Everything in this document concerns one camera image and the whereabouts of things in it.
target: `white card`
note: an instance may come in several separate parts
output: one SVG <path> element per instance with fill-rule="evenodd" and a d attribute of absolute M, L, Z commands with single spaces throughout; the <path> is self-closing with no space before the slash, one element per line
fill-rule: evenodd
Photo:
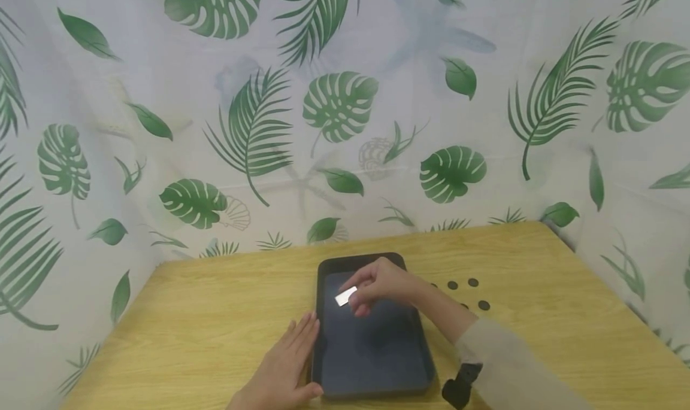
<path fill-rule="evenodd" d="M 350 299 L 350 295 L 352 295 L 355 291 L 357 290 L 356 286 L 353 286 L 343 293 L 340 293 L 340 295 L 335 297 L 335 301 L 338 303 L 338 306 L 343 306 L 348 303 L 348 300 Z"/>

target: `hand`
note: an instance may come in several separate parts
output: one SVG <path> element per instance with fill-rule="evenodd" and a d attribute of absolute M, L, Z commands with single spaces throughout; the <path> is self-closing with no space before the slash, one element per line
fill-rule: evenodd
<path fill-rule="evenodd" d="M 350 295 L 350 307 L 357 317 L 371 313 L 376 301 L 386 298 L 403 304 L 411 302 L 416 289 L 422 280 L 399 268 L 385 257 L 379 257 L 369 265 L 358 269 L 340 288 L 345 291 L 357 286 L 357 291 Z"/>
<path fill-rule="evenodd" d="M 264 356 L 254 377 L 232 397 L 227 410 L 292 410 L 323 395 L 317 383 L 299 387 L 299 377 L 319 333 L 315 313 L 307 313 Z"/>

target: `tablet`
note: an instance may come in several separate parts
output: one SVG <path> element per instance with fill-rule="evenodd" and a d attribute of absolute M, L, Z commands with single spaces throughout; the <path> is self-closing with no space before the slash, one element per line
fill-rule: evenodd
<path fill-rule="evenodd" d="M 387 257 L 405 269 L 398 253 L 324 260 L 317 277 L 317 316 L 321 330 L 314 346 L 311 380 L 331 400 L 423 394 L 435 378 L 417 310 L 382 300 L 366 318 L 350 305 L 339 306 L 338 289 L 359 268 Z"/>

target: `shower curtain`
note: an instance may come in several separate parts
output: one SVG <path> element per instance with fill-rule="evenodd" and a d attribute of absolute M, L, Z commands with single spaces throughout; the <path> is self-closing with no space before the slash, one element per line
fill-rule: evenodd
<path fill-rule="evenodd" d="M 687 1 L 0 0 L 2 408 L 164 261 L 525 220 L 690 365 Z"/>

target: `right hand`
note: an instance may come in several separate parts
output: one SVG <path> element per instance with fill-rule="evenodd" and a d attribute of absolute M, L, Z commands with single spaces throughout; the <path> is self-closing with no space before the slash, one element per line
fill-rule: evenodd
<path fill-rule="evenodd" d="M 376 301 L 384 298 L 410 303 L 421 279 L 399 268 L 385 257 L 379 257 L 369 265 L 363 266 L 340 287 L 340 292 L 357 286 L 350 295 L 350 307 L 357 317 L 371 313 Z"/>

